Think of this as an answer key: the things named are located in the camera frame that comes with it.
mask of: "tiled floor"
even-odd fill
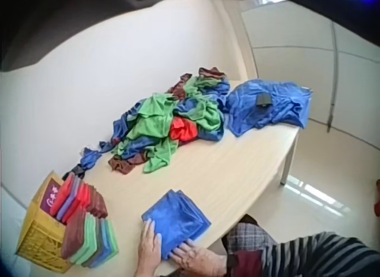
[[[285,187],[278,175],[248,211],[275,240],[334,231],[380,249],[380,218],[373,213],[380,151],[310,121],[290,173]],[[212,249],[222,251],[220,242]]]

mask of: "striped sleeve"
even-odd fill
[[[356,238],[323,232],[267,247],[261,254],[263,276],[350,275],[380,263],[380,253]]]

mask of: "yellow plastic crate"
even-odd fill
[[[71,263],[61,257],[66,226],[48,214],[57,185],[64,181],[54,172],[33,197],[18,239],[16,254],[54,272],[64,273]]]

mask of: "table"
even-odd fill
[[[132,277],[143,226],[141,214],[170,189],[182,190],[210,220],[208,231],[196,240],[198,245],[209,247],[252,206],[284,159],[281,183],[285,184],[298,131],[298,127],[279,124],[236,138],[226,130],[220,142],[199,140],[178,148],[168,167],[151,174],[143,174],[142,165],[128,175],[112,172],[107,164],[112,155],[103,155],[86,173],[85,181],[106,201],[120,253],[97,269],[73,266],[65,276]],[[55,276],[33,266],[35,270],[35,276]],[[173,270],[170,263],[162,262],[156,273],[165,275]]]

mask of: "white wall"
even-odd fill
[[[330,22],[292,2],[253,8],[242,17],[259,78],[311,88],[310,117],[327,122],[334,68]]]
[[[211,0],[168,0],[90,27],[36,65],[3,73],[2,183],[28,205],[52,169],[70,170],[136,101],[199,67],[239,80],[235,58]]]
[[[380,148],[380,47],[335,25],[338,90],[332,126]]]
[[[243,18],[241,15],[239,0],[214,0],[221,17],[224,19],[227,26],[228,35],[232,37],[232,42],[235,43],[235,54],[240,55],[241,58],[237,62],[241,62],[244,66],[240,69],[245,70],[245,76],[241,76],[241,80],[257,78],[257,69],[252,53],[251,45],[249,43],[248,34],[245,29]]]
[[[242,16],[253,48],[333,48],[329,19],[292,2],[263,5]]]

